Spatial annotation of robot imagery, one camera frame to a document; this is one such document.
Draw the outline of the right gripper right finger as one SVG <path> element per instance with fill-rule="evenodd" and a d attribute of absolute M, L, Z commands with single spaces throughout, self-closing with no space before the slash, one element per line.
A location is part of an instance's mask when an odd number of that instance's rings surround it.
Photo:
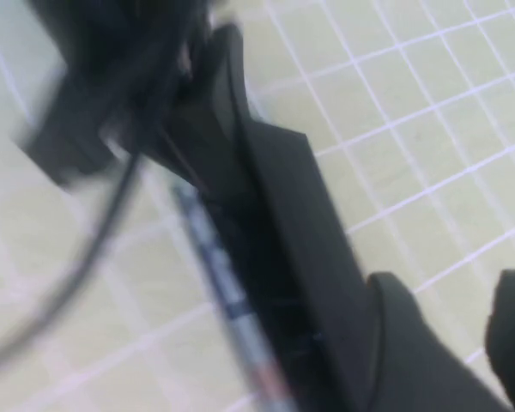
<path fill-rule="evenodd" d="M 515 409 L 515 270 L 503 270 L 500 274 L 485 349 L 490 366 Z"/>

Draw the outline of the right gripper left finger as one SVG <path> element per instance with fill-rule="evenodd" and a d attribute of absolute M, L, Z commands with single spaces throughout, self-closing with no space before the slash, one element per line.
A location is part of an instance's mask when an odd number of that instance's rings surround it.
<path fill-rule="evenodd" d="M 414 295 L 389 272 L 367 286 L 376 304 L 369 411 L 512 411 L 435 335 Z"/>

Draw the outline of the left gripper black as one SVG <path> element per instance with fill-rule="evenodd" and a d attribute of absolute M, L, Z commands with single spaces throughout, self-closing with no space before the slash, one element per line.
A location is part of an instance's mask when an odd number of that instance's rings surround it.
<path fill-rule="evenodd" d="M 34 1 L 32 11 L 65 62 L 35 142 L 94 141 L 120 109 L 146 140 L 180 77 L 179 56 L 202 38 L 211 1 Z M 251 118 L 244 42 L 234 23 L 214 31 L 213 107 L 224 130 Z"/>

